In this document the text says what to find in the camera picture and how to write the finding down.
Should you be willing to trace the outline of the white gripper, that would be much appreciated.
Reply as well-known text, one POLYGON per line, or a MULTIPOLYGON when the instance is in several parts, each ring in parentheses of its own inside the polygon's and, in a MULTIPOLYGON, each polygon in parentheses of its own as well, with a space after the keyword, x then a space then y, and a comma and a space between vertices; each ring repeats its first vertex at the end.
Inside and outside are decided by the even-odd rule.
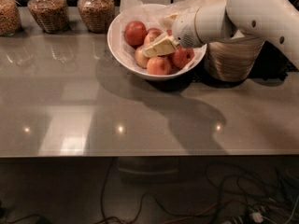
POLYGON ((164 32, 145 45, 142 53, 148 58, 174 53, 178 42, 188 49, 225 42, 232 38, 235 28, 226 14, 225 0, 165 15, 159 23, 166 29, 172 28, 172 35, 164 32))

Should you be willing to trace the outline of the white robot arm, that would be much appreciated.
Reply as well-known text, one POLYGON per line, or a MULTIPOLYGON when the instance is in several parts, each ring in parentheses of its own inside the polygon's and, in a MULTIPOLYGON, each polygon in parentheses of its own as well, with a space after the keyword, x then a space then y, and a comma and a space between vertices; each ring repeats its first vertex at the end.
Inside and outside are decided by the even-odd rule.
POLYGON ((289 0, 220 0, 190 7, 174 19, 171 35, 160 35, 142 52, 151 58, 172 53, 176 45, 192 49, 257 38, 299 65, 299 11, 289 0))

